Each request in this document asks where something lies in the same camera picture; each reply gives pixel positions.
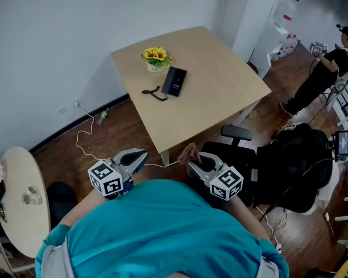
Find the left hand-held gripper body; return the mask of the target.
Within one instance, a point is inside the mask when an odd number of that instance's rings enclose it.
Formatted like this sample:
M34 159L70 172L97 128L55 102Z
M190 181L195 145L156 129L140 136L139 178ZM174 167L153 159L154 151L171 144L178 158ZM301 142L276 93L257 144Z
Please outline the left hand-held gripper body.
M110 159L99 160L88 169L92 186L106 199L115 199L133 188L132 177L122 174Z

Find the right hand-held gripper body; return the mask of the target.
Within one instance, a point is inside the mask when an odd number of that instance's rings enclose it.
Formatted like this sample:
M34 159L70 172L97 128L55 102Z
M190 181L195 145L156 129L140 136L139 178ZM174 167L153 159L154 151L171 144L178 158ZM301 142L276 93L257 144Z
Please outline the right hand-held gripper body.
M233 166L204 175L204 183L210 194L225 201L242 190L243 182L243 176Z

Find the black desk telephone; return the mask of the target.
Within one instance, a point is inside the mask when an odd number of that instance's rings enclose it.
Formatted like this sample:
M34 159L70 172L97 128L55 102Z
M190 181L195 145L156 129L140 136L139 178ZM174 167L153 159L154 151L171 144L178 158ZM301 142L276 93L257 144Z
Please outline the black desk telephone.
M163 94L179 97L186 74L186 70L170 67L161 92Z

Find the person's left forearm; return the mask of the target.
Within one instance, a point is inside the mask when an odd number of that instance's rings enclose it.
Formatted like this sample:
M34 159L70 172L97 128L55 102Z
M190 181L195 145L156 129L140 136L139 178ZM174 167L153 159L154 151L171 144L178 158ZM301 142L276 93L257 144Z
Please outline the person's left forearm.
M87 215L87 213L107 201L108 200L100 194L99 191L93 189L61 219L59 225L72 227L78 220Z

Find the person's right forearm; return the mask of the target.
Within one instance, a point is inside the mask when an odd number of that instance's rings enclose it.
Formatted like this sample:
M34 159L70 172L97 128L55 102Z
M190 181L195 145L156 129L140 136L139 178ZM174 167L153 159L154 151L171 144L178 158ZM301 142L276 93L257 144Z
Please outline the person's right forearm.
M231 214L249 233L260 239L270 240L262 224L238 196L234 196L230 202Z

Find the green plastic bottle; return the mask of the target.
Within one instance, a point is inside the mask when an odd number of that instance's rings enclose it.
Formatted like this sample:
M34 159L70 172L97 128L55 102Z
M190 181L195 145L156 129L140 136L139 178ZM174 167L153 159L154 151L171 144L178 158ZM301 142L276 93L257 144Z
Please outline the green plastic bottle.
M106 119L108 113L109 113L109 108L106 108L100 115L98 121L97 121L97 124L98 125L101 125L103 123L103 121Z

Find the black stool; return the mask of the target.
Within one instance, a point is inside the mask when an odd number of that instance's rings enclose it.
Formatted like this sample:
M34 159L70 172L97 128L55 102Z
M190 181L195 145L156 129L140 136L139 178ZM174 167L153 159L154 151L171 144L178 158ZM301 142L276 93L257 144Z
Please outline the black stool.
M78 204L78 201L73 189L64 182L53 182L46 191L49 202L50 225L53 229Z

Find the person's teal shirt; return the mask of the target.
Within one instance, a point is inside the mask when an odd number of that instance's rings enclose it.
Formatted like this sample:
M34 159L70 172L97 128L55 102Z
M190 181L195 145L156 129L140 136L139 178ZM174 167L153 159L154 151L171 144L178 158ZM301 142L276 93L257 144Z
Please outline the person's teal shirt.
M213 208L174 180L148 180L57 225L35 259L37 278L289 278L270 240L249 233L230 200Z

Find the black jacket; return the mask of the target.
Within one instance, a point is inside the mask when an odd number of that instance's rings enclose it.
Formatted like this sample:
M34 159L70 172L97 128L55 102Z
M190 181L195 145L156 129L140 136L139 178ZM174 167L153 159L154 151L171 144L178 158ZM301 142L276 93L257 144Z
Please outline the black jacket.
M328 136L307 123L284 126L273 141L257 148L253 206L280 207L306 213L332 175Z

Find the clear glass jar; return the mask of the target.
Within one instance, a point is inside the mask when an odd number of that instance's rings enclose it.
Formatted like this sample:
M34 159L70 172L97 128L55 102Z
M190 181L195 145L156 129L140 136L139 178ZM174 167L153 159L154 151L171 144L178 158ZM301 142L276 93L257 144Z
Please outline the clear glass jar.
M21 200L25 205L34 204L41 205L43 200L41 194L34 186L29 186L27 192L21 196Z

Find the round wooden table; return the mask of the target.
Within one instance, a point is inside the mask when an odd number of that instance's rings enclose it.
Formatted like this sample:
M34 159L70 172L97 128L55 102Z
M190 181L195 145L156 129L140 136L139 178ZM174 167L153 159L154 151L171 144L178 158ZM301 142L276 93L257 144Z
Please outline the round wooden table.
M2 204L5 219L0 220L8 239L22 254L34 258L49 234L50 212L45 183L32 154L22 147L8 149L1 159L5 169L5 194ZM42 204L25 205L21 196L34 186Z

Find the yellow flowers in white pot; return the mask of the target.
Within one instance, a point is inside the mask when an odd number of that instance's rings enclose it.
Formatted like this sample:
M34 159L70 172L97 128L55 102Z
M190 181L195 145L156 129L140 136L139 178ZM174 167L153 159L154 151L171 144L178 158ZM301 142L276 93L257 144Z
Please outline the yellow flowers in white pot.
M171 66L173 58L162 47L150 47L141 55L141 58L146 61L147 70L149 72L162 72L165 68Z

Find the small black monitor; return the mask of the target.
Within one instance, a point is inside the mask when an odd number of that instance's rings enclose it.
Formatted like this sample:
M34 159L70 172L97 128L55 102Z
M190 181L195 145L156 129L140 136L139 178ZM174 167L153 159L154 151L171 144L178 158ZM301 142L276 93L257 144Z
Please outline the small black monitor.
M348 157L348 130L339 130L331 135L327 149L333 152L334 161L344 161Z

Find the group of clear bottles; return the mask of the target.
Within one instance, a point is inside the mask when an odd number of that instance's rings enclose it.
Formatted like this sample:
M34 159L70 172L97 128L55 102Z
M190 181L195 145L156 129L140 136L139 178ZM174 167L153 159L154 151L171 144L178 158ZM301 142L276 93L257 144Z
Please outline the group of clear bottles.
M296 48L297 44L298 44L298 39L297 39L296 35L289 34L280 48L279 56L284 57L287 54L292 53L293 50Z

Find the large clear water jug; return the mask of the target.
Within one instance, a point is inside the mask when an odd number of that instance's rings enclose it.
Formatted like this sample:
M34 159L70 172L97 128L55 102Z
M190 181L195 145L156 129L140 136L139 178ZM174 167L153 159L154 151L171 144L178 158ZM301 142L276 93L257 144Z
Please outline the large clear water jug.
M292 21L296 5L290 1L280 1L274 11L273 21L279 28L287 28Z

